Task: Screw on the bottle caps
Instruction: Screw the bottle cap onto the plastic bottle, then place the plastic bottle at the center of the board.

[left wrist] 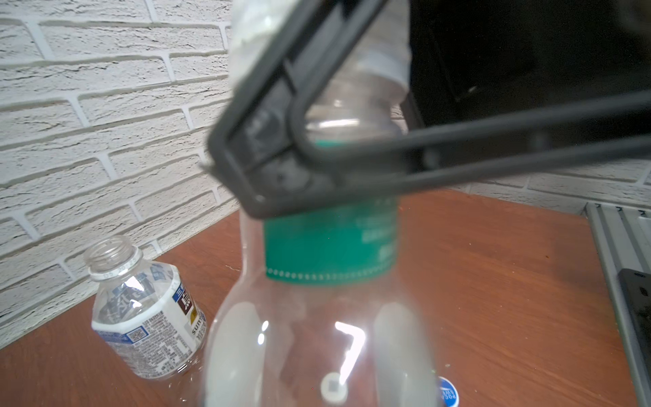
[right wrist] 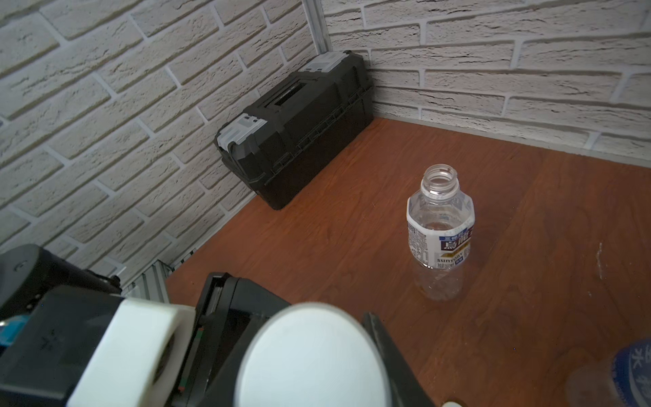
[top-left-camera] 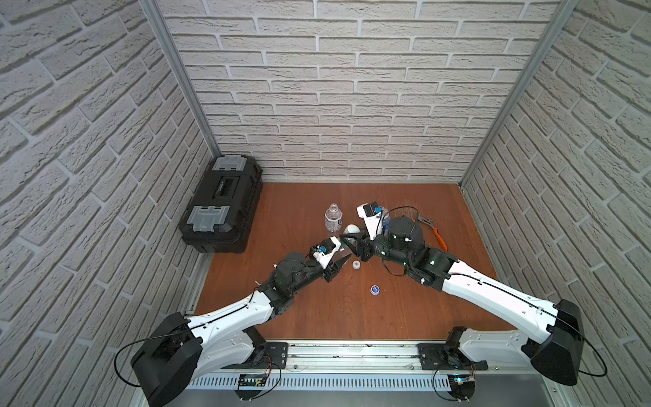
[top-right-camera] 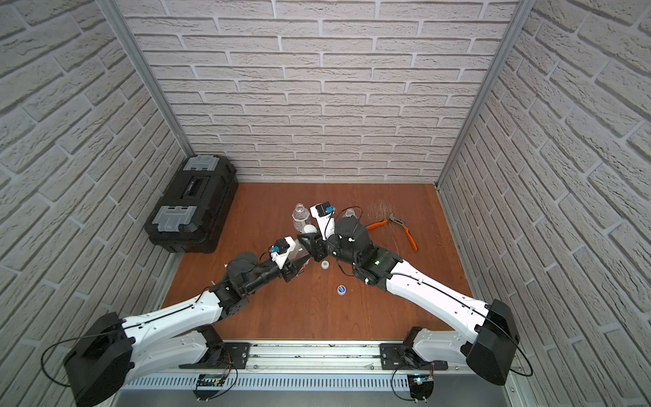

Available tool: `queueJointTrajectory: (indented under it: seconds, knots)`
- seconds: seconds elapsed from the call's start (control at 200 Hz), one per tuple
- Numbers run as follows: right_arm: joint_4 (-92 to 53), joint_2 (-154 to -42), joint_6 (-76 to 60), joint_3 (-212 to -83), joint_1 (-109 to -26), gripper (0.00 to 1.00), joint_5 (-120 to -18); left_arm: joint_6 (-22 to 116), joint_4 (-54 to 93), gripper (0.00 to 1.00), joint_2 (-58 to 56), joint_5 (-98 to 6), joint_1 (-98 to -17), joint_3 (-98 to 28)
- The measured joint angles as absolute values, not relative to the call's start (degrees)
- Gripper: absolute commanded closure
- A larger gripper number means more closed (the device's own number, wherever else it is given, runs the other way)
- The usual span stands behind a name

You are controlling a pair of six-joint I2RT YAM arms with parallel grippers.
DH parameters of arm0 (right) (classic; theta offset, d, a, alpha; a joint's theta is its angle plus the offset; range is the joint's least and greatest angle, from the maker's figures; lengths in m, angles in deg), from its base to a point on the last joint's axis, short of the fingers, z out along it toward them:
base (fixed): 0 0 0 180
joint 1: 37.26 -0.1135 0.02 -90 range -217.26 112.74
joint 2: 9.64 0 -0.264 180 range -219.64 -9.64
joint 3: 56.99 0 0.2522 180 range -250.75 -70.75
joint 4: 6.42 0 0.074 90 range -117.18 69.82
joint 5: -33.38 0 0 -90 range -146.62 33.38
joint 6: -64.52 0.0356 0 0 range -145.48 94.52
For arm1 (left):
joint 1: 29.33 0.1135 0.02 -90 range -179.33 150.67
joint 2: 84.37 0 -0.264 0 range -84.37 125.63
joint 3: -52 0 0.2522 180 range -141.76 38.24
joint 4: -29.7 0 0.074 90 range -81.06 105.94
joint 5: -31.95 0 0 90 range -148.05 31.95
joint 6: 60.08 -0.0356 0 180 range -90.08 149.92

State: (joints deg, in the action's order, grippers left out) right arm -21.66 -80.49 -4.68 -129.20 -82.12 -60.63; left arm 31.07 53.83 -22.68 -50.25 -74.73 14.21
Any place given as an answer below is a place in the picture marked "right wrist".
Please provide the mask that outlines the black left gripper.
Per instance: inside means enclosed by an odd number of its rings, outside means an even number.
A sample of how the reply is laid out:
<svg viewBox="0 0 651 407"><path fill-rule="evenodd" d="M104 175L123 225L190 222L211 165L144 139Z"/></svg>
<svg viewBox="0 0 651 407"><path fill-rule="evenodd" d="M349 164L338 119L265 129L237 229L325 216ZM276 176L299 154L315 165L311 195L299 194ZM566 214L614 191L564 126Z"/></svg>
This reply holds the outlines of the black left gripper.
<svg viewBox="0 0 651 407"><path fill-rule="evenodd" d="M259 284L209 274L171 406L232 406L237 376L254 336L290 303Z"/></svg>

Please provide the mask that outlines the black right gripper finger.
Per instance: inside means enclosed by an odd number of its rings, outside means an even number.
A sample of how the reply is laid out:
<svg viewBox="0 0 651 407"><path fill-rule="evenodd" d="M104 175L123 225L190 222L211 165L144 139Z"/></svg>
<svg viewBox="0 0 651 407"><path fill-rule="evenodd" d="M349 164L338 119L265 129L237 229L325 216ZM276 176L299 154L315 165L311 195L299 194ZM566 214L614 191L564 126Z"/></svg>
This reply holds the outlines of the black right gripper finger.
<svg viewBox="0 0 651 407"><path fill-rule="evenodd" d="M387 371L392 406L434 407L381 319L371 312L365 313L362 326L371 336Z"/></svg>

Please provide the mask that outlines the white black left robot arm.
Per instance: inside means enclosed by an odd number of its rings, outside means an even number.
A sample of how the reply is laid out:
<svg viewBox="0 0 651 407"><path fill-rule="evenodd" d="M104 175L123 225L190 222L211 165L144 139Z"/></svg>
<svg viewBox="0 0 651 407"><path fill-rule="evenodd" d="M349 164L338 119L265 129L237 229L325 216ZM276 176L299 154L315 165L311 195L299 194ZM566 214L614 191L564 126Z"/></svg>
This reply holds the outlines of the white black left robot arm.
<svg viewBox="0 0 651 407"><path fill-rule="evenodd" d="M196 306L162 281L122 293L34 244L1 257L4 406L230 406L246 347L288 303L210 274Z"/></svg>

